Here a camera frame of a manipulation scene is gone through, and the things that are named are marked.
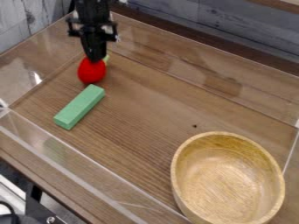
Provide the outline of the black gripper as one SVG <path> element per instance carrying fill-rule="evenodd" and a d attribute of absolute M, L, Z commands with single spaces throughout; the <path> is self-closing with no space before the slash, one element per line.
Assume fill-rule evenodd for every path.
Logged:
<path fill-rule="evenodd" d="M 79 15 L 72 13 L 65 18 L 68 24 L 68 35 L 80 37 L 81 46 L 87 57 L 93 62 L 99 62 L 107 56 L 107 41 L 117 42 L 117 23 L 108 20 L 104 23 L 85 24 L 80 21 Z M 84 34 L 93 33 L 92 48 Z"/>

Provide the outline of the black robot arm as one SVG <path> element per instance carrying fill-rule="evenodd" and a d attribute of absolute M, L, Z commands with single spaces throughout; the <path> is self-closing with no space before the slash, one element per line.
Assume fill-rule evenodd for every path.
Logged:
<path fill-rule="evenodd" d="M 80 38 L 84 53 L 96 63 L 107 57 L 108 42 L 117 42 L 117 23 L 112 20 L 108 0 L 73 0 L 67 16 L 68 34 Z"/>

